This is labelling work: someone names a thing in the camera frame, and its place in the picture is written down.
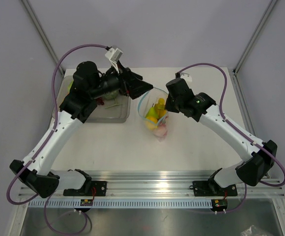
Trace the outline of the clear zip top bag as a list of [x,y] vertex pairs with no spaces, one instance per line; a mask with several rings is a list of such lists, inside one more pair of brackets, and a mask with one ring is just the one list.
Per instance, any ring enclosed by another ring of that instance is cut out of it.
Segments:
[[160,142],[167,137],[169,130],[167,97],[168,93],[163,89],[153,88],[141,97],[137,108],[144,127]]

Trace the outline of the green apple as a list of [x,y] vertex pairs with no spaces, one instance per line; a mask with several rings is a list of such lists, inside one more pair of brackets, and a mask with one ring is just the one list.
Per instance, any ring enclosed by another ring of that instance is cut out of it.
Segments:
[[158,120],[159,119],[159,115],[158,115],[158,112],[157,112],[156,108],[155,107],[151,107],[148,110],[147,114],[145,115],[145,118],[154,118],[154,119]]

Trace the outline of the yellow bell pepper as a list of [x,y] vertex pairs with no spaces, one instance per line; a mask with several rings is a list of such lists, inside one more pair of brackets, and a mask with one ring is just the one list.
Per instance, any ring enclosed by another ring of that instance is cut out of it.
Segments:
[[145,126],[148,130],[155,130],[158,128],[158,120],[154,118],[146,118]]

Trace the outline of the pink peach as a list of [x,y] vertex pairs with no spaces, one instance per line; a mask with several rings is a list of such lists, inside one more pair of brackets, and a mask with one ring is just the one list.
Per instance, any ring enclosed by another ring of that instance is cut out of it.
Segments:
[[158,138],[163,138],[167,135],[168,128],[165,124],[159,125],[156,129],[153,130],[153,134]]

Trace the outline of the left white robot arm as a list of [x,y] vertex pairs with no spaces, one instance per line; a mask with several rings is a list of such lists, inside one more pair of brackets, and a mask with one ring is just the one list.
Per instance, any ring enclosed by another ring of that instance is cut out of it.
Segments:
[[118,91],[121,95],[136,99],[151,89],[152,84],[120,62],[103,74],[92,61],[80,63],[73,74],[70,91],[58,107],[53,126],[28,156],[21,161],[12,161],[11,171],[41,198],[47,198],[60,189],[68,196],[91,195],[91,176],[79,169],[57,175],[51,171],[55,159],[97,108],[97,98]]

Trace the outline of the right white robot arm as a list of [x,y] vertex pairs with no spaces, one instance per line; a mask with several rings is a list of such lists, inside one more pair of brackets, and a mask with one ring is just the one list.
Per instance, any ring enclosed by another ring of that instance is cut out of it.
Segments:
[[221,194],[225,188],[245,183],[256,186],[273,167],[270,155],[275,155],[277,145],[272,141],[264,142],[253,136],[241,126],[233,128],[228,119],[220,112],[216,101],[204,92],[195,95],[182,78],[175,78],[166,84],[168,97],[166,110],[182,113],[188,118],[208,127],[229,144],[240,156],[241,162],[216,170],[207,181],[207,188],[213,195]]

